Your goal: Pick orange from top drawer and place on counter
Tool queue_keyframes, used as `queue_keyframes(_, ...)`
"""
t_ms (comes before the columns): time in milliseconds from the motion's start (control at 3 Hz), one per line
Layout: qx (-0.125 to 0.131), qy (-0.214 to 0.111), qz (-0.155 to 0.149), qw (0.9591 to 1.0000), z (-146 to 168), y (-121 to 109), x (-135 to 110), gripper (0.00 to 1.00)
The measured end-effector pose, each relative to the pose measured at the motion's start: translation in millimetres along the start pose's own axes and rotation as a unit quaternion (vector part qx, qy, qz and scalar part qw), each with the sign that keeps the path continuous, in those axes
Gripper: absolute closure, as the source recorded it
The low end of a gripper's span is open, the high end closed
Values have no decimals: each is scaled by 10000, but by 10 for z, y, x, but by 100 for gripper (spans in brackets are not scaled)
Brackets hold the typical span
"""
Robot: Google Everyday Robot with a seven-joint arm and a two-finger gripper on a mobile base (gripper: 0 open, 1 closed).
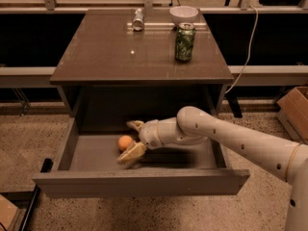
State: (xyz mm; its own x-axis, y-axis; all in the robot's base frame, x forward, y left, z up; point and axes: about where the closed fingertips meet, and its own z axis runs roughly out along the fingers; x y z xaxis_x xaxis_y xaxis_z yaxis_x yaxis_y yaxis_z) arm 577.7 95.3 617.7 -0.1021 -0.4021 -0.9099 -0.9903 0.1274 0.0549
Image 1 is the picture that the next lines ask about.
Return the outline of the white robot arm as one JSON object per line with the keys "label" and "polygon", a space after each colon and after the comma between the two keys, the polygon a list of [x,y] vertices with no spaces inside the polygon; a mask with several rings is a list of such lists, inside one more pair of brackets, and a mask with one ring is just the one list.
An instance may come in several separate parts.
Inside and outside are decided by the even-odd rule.
{"label": "white robot arm", "polygon": [[148,149],[169,144],[198,144],[209,138],[292,186],[285,231],[308,231],[308,145],[288,141],[220,120],[192,106],[182,108],[175,117],[127,126],[138,132],[118,157],[126,164],[141,157]]}

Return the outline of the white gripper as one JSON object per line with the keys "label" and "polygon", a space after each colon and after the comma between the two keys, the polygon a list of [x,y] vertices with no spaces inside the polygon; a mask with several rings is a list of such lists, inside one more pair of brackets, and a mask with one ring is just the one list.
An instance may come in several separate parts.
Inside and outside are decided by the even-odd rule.
{"label": "white gripper", "polygon": [[141,141],[133,141],[116,159],[118,164],[125,165],[137,160],[145,153],[146,147],[148,149],[156,149],[163,146],[159,138],[159,121],[157,119],[145,123],[141,120],[129,120],[126,122],[126,125],[139,133]]}

